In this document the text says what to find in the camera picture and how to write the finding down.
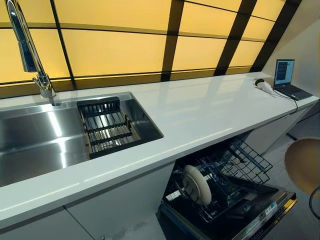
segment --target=dishwasher basket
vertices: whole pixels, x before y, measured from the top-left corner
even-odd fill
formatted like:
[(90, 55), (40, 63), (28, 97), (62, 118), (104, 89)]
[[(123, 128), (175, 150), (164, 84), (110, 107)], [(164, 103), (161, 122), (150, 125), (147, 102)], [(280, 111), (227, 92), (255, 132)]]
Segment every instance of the dishwasher basket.
[[(206, 179), (211, 190), (211, 203), (196, 204), (183, 186), (184, 167), (196, 167)], [(231, 209), (248, 194), (259, 191), (269, 180), (267, 171), (272, 165), (240, 138), (232, 138), (205, 148), (176, 161), (165, 191), (167, 201), (183, 198), (190, 201), (205, 222), (210, 223)]]

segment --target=laptop screen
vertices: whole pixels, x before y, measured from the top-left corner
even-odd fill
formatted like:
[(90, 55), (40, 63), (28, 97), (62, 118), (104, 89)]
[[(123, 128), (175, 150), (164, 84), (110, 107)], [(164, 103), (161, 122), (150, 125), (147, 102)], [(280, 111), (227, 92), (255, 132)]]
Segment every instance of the laptop screen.
[(278, 59), (275, 65), (274, 85), (288, 84), (291, 82), (292, 73), (294, 72), (295, 60)]

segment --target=faucet spout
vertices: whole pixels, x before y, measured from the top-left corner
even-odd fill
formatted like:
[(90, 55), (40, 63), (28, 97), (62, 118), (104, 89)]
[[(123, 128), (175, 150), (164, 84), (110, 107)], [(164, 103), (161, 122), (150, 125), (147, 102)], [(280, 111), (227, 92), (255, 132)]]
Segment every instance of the faucet spout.
[(34, 41), (18, 0), (4, 0), (13, 31), (18, 40), (18, 46), (25, 72), (37, 72), (33, 80), (40, 88), (40, 94), (44, 98), (52, 98), (56, 95), (52, 83), (46, 74), (40, 61)]

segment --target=sink rack insert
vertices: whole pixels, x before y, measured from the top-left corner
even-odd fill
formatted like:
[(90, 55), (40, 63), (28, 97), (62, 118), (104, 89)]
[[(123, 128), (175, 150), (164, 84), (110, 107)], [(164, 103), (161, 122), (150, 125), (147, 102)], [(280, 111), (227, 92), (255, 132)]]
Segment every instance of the sink rack insert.
[(118, 97), (78, 101), (90, 159), (120, 151), (140, 140)]

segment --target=white plate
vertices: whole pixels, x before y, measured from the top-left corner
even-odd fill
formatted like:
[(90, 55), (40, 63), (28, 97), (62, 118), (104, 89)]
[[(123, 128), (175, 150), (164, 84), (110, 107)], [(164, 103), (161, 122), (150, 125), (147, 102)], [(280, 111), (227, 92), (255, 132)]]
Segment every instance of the white plate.
[(199, 205), (209, 205), (211, 191), (204, 176), (194, 166), (186, 165), (183, 170), (183, 186), (190, 198)]

